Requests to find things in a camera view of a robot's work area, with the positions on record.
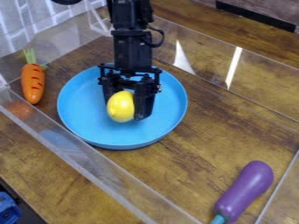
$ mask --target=eggplant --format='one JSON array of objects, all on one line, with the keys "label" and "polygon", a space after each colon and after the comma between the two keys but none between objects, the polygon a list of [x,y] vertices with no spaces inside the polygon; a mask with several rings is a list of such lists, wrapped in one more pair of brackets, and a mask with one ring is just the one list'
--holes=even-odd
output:
[{"label": "eggplant", "polygon": [[267,191],[274,178],[274,171],[264,162],[250,162],[215,204],[216,216],[210,224],[234,223],[252,201]]}]

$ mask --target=orange carrot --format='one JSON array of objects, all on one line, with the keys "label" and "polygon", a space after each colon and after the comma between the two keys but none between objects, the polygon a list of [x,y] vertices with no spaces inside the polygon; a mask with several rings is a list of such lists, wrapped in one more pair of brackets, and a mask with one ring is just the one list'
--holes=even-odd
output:
[{"label": "orange carrot", "polygon": [[23,51],[27,59],[21,72],[23,96],[31,104],[36,104],[43,98],[45,68],[36,64],[33,49]]}]

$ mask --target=yellow lemon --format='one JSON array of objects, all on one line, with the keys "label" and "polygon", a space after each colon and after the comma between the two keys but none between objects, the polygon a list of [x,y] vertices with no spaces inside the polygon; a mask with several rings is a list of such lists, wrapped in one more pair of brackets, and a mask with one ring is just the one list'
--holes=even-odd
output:
[{"label": "yellow lemon", "polygon": [[107,101],[107,113],[112,120],[124,123],[134,119],[135,101],[130,91],[116,92]]}]

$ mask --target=toy vegetable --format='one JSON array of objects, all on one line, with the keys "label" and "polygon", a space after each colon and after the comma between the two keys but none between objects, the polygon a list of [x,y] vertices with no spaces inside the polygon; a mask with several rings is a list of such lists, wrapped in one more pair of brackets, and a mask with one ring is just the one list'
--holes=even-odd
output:
[{"label": "toy vegetable", "polygon": [[36,64],[33,49],[23,52],[27,60],[21,72],[23,96],[31,104],[36,104],[43,98],[45,66]]},{"label": "toy vegetable", "polygon": [[266,192],[274,182],[274,172],[270,166],[252,161],[243,168],[242,173],[230,189],[219,198],[215,205],[215,219],[211,224],[231,224],[243,214],[251,202]]}]

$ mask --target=blue plate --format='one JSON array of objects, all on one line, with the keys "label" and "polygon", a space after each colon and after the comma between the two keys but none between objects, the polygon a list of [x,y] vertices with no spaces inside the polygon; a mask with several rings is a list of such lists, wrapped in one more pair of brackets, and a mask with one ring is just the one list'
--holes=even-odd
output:
[{"label": "blue plate", "polygon": [[87,143],[105,149],[132,150],[155,143],[174,130],[188,106],[183,85],[166,71],[160,83],[163,92],[155,96],[152,115],[139,122],[115,122],[107,113],[99,68],[84,70],[60,91],[57,109],[63,123]]}]

